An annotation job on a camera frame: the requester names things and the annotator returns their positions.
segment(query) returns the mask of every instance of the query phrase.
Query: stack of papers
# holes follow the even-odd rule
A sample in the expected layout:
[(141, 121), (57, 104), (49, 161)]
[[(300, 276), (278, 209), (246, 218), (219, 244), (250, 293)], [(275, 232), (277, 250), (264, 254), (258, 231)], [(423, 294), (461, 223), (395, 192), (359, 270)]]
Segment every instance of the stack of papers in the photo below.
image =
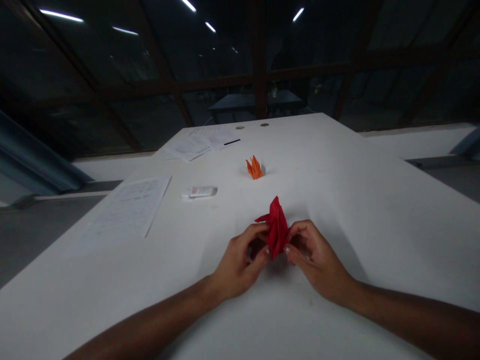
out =
[(159, 176), (120, 185), (65, 255), (85, 255), (145, 238), (171, 178)]
[(210, 150), (219, 151), (239, 141), (240, 138), (226, 128), (199, 127), (188, 136), (165, 145), (163, 149), (172, 157), (190, 162)]

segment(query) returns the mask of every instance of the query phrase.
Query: fluorescent light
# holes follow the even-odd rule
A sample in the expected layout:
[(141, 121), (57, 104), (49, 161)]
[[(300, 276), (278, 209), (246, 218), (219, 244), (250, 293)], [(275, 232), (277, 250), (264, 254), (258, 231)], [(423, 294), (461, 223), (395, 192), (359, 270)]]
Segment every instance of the fluorescent light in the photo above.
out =
[(54, 16), (54, 17), (57, 17), (57, 18), (67, 19), (67, 20), (72, 20), (72, 21), (76, 21), (76, 22), (79, 22), (79, 23), (84, 22), (81, 18), (78, 18), (78, 17), (73, 17), (73, 16), (61, 14), (59, 12), (53, 12), (53, 11), (44, 10), (44, 9), (39, 9), (39, 10), (42, 14), (45, 14), (45, 15), (50, 15), (50, 16)]
[(115, 27), (115, 26), (112, 26), (112, 28), (114, 28), (115, 30), (119, 31), (119, 32), (122, 32), (122, 33), (125, 33), (125, 34), (130, 34), (130, 35), (136, 35), (138, 36), (138, 34), (136, 32), (133, 32), (133, 31), (130, 31), (130, 30), (125, 30), (125, 29), (122, 29), (120, 27)]
[(298, 10), (298, 12), (296, 13), (295, 17), (293, 18), (293, 22), (295, 22), (295, 20), (298, 19), (298, 17), (300, 16), (301, 13), (304, 12), (304, 8), (302, 7), (300, 10)]
[(189, 3), (189, 0), (182, 0), (182, 1), (183, 1), (183, 3), (184, 3), (185, 5), (187, 5), (188, 8), (189, 8), (190, 10), (192, 10), (194, 13), (197, 12), (197, 9), (194, 8), (194, 6), (193, 6), (191, 3)]
[(210, 30), (212, 30), (214, 33), (217, 32), (217, 30), (215, 30), (214, 27), (213, 27), (212, 25), (210, 25), (208, 21), (205, 21), (205, 25), (207, 25), (208, 28), (209, 28)]

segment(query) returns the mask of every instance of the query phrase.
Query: orange origami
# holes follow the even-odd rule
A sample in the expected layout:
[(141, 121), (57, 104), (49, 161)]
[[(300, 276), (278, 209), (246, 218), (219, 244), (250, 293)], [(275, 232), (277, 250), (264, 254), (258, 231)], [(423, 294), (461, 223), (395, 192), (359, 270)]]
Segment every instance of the orange origami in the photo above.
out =
[(248, 160), (245, 160), (246, 161), (246, 167), (248, 168), (248, 173), (251, 175), (253, 180), (261, 178), (264, 174), (263, 174), (262, 170), (260, 169), (260, 164), (257, 161), (257, 159), (255, 158), (255, 155), (253, 155), (253, 157), (251, 157), (250, 160), (251, 160), (251, 165), (250, 165)]

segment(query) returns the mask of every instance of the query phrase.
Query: curtain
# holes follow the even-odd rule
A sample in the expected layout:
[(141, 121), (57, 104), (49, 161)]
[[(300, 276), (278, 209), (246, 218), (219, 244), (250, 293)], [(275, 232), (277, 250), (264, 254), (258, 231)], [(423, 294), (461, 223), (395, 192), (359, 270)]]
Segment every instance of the curtain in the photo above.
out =
[(93, 180), (1, 110), (0, 173), (37, 195), (58, 195)]

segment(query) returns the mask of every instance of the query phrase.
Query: white table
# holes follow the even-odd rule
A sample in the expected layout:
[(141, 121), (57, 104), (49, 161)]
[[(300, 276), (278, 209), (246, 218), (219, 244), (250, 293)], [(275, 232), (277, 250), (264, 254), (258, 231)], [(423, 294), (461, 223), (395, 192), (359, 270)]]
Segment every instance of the white table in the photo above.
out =
[[(235, 130), (238, 125), (245, 128)], [(355, 277), (480, 310), (480, 205), (324, 114), (227, 126), (241, 142), (191, 163), (161, 160), (157, 152), (126, 180), (173, 176), (147, 238), (62, 256), (109, 195), (0, 291), (1, 359), (59, 359), (189, 286), (216, 267), (228, 240), (267, 213), (276, 195), (288, 224), (312, 219)], [(245, 163), (254, 154), (266, 168), (255, 181)], [(216, 185), (218, 194), (182, 201), (181, 190), (194, 185)], [(250, 291), (205, 316), (164, 356), (397, 359), (422, 353), (320, 298), (282, 255)]]

